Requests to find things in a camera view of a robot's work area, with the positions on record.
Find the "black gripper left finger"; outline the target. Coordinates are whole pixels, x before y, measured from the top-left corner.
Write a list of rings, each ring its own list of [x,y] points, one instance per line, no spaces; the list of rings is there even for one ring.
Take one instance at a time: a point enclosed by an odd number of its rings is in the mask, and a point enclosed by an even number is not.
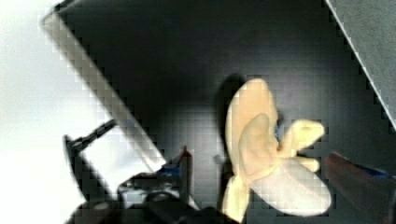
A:
[[[80,149],[69,149],[67,153],[86,202],[65,224],[238,224],[214,207],[199,208],[192,203],[192,155],[187,149],[158,171],[125,180],[114,196]]]

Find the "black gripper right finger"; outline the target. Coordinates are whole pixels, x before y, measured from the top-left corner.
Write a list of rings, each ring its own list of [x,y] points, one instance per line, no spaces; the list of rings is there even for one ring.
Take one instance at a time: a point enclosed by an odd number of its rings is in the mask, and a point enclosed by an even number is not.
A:
[[[358,211],[378,224],[395,224],[395,175],[355,163],[333,152],[326,176]]]

